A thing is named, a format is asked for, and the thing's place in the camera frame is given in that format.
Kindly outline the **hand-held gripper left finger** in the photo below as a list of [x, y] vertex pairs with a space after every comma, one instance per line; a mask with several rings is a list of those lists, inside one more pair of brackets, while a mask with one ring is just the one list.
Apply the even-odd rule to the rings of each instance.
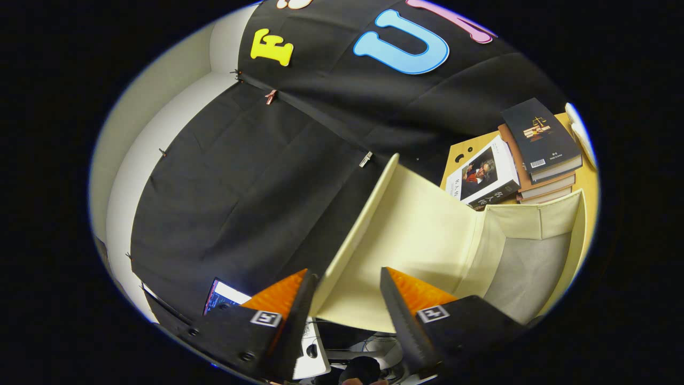
[[185, 342], [254, 382], [289, 382], [317, 282], [302, 269], [244, 304], [220, 304], [186, 329]]

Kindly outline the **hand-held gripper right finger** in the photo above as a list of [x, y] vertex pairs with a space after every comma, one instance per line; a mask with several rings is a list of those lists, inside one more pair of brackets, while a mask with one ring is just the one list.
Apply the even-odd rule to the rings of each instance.
[[388, 266], [379, 289], [405, 366], [421, 378], [471, 378], [527, 331], [479, 296], [459, 299]]

